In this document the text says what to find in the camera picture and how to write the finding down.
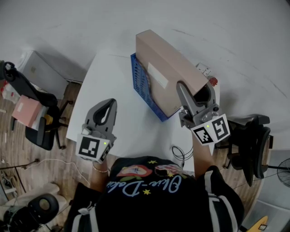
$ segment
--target white label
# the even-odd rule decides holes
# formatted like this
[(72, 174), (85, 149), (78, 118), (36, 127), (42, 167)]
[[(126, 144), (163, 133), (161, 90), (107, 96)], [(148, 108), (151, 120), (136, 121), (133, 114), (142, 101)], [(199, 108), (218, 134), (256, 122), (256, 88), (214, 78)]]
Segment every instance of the white label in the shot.
[(147, 72), (163, 87), (166, 88), (168, 80), (151, 63), (148, 64)]
[(23, 103), (20, 103), (19, 106), (18, 106), (18, 108), (17, 108), (17, 111), (20, 112), (21, 109), (22, 109), (22, 107), (23, 107)]

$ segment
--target chair armrest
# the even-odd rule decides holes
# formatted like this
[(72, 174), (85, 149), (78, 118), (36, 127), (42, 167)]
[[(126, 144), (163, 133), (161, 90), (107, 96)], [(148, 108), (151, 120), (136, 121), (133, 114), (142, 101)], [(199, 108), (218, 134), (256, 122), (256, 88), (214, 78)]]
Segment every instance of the chair armrest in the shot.
[(46, 119), (44, 117), (41, 117), (39, 121), (37, 140), (36, 140), (36, 144), (38, 146), (42, 146), (42, 143), (44, 141), (45, 126), (46, 126)]
[(14, 117), (11, 117), (11, 121), (10, 121), (10, 129), (13, 131), (14, 130), (14, 125), (15, 125), (15, 121), (17, 119)]

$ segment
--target blue plastic crate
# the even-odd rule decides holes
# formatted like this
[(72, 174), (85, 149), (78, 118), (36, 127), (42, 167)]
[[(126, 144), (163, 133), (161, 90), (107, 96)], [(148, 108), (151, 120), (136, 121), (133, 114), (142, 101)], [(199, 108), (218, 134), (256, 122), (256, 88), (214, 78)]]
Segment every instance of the blue plastic crate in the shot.
[(169, 119), (169, 117), (167, 117), (163, 113), (163, 111), (158, 107), (158, 105), (154, 102), (149, 89), (146, 74), (141, 65), (138, 63), (135, 54), (131, 55), (131, 65), (132, 65), (134, 89), (149, 105), (149, 107), (153, 110), (153, 112), (157, 115), (157, 117), (159, 117), (161, 121), (166, 121), (167, 119)]

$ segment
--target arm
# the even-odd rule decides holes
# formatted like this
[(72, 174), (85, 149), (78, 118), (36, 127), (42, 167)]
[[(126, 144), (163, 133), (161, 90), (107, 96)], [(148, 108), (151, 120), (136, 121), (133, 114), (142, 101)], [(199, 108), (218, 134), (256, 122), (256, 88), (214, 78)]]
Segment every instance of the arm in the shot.
[(102, 164), (93, 162), (92, 165), (93, 168), (90, 188), (102, 193), (105, 190), (108, 181), (107, 159), (105, 159)]
[(194, 172), (197, 179), (205, 174), (207, 169), (214, 165), (213, 157), (210, 154), (209, 146), (202, 146), (197, 138), (192, 134), (193, 141), (193, 159), (194, 159)]

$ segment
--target white cable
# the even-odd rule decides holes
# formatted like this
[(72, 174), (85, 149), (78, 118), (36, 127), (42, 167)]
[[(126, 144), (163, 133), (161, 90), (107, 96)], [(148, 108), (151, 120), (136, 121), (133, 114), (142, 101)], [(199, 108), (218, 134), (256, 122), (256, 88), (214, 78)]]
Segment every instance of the white cable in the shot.
[(38, 164), (32, 165), (32, 166), (28, 167), (28, 168), (25, 169), (25, 170), (28, 170), (28, 169), (30, 169), (30, 168), (32, 168), (32, 167), (34, 167), (34, 166), (37, 166), (37, 165), (39, 165), (40, 163), (42, 163), (42, 162), (44, 162), (44, 161), (46, 161), (46, 160), (57, 160), (57, 161), (61, 161), (61, 162), (65, 163), (65, 164), (73, 164), (73, 165), (75, 165), (75, 167), (76, 167), (78, 173), (79, 173), (79, 174), (80, 174), (80, 175), (85, 179), (85, 181), (86, 181), (88, 184), (90, 184), (90, 182), (88, 182), (88, 180), (87, 180), (87, 179), (86, 179), (86, 178), (81, 174), (80, 170), (77, 168), (77, 165), (76, 165), (74, 162), (65, 162), (65, 161), (63, 161), (63, 160), (61, 160), (61, 159), (44, 159), (44, 160), (40, 161)]

